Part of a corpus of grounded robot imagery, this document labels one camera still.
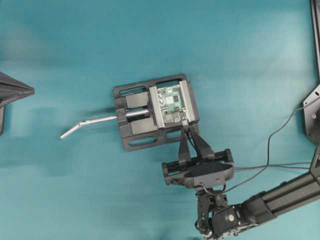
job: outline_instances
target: teal surface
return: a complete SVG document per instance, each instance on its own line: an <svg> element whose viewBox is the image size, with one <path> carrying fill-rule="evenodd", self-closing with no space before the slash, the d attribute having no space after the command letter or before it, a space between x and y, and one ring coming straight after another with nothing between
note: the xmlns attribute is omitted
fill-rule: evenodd
<svg viewBox="0 0 320 240"><path fill-rule="evenodd" d="M0 71L36 90L8 106L0 137L0 240L200 240L195 192L164 184L161 162L177 160L177 143L125 152L115 121L60 133L111 114L115 86L185 73L203 138L256 166L318 84L308 0L2 0ZM313 151L298 113L272 140L271 162ZM268 169L229 203L302 172ZM238 239L317 240L319 209Z"/></svg>

